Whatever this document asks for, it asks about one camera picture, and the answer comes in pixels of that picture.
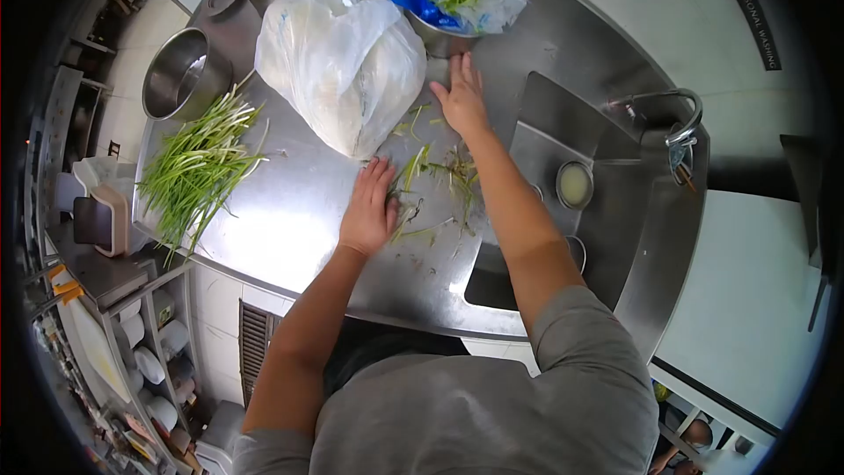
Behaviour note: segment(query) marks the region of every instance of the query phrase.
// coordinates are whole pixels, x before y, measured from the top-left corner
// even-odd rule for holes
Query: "stainless steel sink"
[[[610,310],[625,286],[648,213],[648,199],[664,160],[641,154],[640,144],[585,101],[553,81],[528,75],[510,145],[513,160],[564,235],[586,247],[586,284]],[[570,161],[593,173],[594,194],[582,211],[563,206],[556,175]],[[464,297],[473,304],[514,311],[509,274],[491,227],[483,233]]]

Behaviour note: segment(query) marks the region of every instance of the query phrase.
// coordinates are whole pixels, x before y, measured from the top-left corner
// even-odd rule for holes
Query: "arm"
[[[480,72],[472,67],[470,54],[451,58],[451,91],[437,82],[430,88],[442,103],[446,120],[472,153],[486,211],[530,335],[533,322],[555,292],[586,284],[542,201],[490,128]]]
[[[395,167],[373,158],[354,182],[331,259],[284,317],[270,342],[242,432],[293,429],[313,438],[322,408],[322,369],[337,342],[349,296],[366,260],[396,225],[398,202],[385,206]]]

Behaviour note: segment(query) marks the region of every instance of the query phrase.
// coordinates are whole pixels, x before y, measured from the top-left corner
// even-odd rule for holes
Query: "person in background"
[[[472,153],[541,374],[470,356],[456,337],[343,320],[396,227],[398,203],[386,201],[396,170],[375,157],[357,174],[333,255],[273,335],[235,472],[645,473],[658,406],[632,338],[489,126],[470,56],[451,59],[450,91],[431,90]]]
[[[695,464],[689,460],[681,460],[674,466],[674,473],[673,475],[700,475],[702,473],[701,469],[695,466]]]
[[[696,419],[689,424],[680,438],[689,446],[700,451],[712,445],[712,428],[703,420]],[[682,458],[685,458],[685,455],[679,447],[671,444],[667,438],[660,435],[648,475],[658,475],[669,465],[674,466],[674,473],[677,473],[677,466]]]

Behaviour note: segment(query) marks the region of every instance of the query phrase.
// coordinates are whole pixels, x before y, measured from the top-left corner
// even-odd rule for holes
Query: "tile floor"
[[[141,85],[155,52],[189,17],[171,0],[147,0],[117,41],[117,55],[105,83],[113,88],[103,109],[97,156],[108,154],[109,142],[120,144],[122,162],[137,163],[147,116]]]
[[[206,267],[193,272],[194,328],[199,347],[197,361],[205,385],[217,400],[243,403],[240,389],[238,316],[240,298],[266,311],[284,315],[293,301],[255,289]],[[475,356],[513,359],[525,364],[531,376],[539,374],[528,343],[464,337]]]

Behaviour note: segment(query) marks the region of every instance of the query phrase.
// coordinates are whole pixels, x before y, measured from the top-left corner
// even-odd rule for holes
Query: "stainless steel countertop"
[[[238,0],[223,14],[208,17],[206,1],[189,25],[205,30],[213,44],[231,60],[235,80],[239,81],[252,69],[261,18],[247,0]],[[548,16],[548,11],[555,15]],[[618,49],[607,52],[607,47]],[[594,107],[603,105],[611,96],[672,86],[631,41],[578,0],[532,0],[508,33],[486,37],[473,55],[484,73],[484,97],[491,125],[505,143],[512,140],[522,90],[531,71],[542,73]],[[429,80],[443,80],[446,74],[447,61],[429,60]],[[270,161],[263,163],[229,197],[231,214],[217,213],[202,237],[195,259],[247,284],[295,300],[331,256],[360,164],[323,144],[258,74],[241,91],[256,105],[266,102],[259,122],[245,134],[243,142],[257,145],[269,118],[269,134],[262,153]],[[426,102],[431,102],[431,107],[420,115],[415,133],[423,143],[432,144],[430,160],[440,161],[458,143],[459,136],[446,125],[428,124],[442,113],[427,86],[413,106]],[[630,135],[642,132],[616,114],[607,116]],[[162,136],[176,132],[179,126],[171,121],[147,122],[138,179],[160,149]],[[421,145],[409,135],[391,135],[379,154],[389,156],[400,167]],[[659,246],[652,246],[644,255],[637,255],[634,269],[639,268],[640,275],[631,280],[630,290],[625,287],[618,301],[616,314],[646,358],[655,350],[673,311],[694,248],[698,208],[702,207],[702,197],[692,199],[673,185],[662,190],[657,186],[655,183],[651,199],[664,201],[660,213],[648,216],[645,229],[654,230],[651,240],[664,236],[660,233],[660,221],[679,220],[673,216],[677,210],[671,207],[676,201],[685,206],[681,212],[691,209],[692,215],[697,212],[697,218],[691,233],[685,235],[691,238],[685,239],[679,251],[663,250],[663,257],[659,258]],[[425,202],[410,229],[433,226],[460,213],[445,186],[438,188],[431,177],[417,179],[414,191]],[[155,217],[141,216],[140,210],[142,202],[136,198],[133,221],[154,237]],[[524,339],[526,333],[518,312],[470,304],[462,296],[487,227],[482,210],[476,210],[469,222],[478,232],[474,237],[460,235],[459,227],[450,224],[440,230],[433,246],[429,246],[430,237],[425,235],[385,247],[364,269],[349,302],[349,314],[436,333]],[[648,290],[649,276],[661,273],[666,261],[675,267],[679,261],[682,268],[661,281],[660,292],[652,293]]]

